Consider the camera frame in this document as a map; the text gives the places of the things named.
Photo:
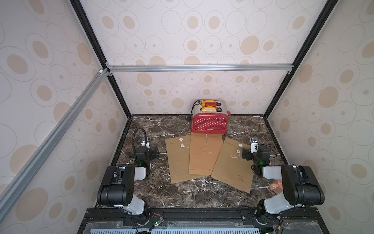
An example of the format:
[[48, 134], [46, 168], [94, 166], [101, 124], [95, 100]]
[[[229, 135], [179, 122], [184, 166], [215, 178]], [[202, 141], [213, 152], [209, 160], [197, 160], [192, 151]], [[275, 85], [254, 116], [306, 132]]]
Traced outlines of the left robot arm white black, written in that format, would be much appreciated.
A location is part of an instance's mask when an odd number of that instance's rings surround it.
[[134, 184], [149, 177], [151, 160], [158, 155], [158, 148], [141, 146], [135, 149], [134, 164], [107, 167], [97, 192], [97, 203], [123, 209], [132, 215], [142, 215], [145, 201], [134, 195]]

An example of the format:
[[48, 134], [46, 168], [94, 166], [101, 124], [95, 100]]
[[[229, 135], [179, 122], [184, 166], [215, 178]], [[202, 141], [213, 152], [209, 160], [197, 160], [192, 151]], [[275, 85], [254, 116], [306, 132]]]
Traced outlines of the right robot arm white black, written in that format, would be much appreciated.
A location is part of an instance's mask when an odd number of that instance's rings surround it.
[[254, 174], [282, 182], [282, 192], [258, 203], [254, 217], [260, 225], [266, 225], [284, 211], [324, 203], [324, 192], [311, 167], [293, 164], [271, 166], [270, 148], [265, 145], [242, 149], [241, 158], [253, 162], [251, 169]]

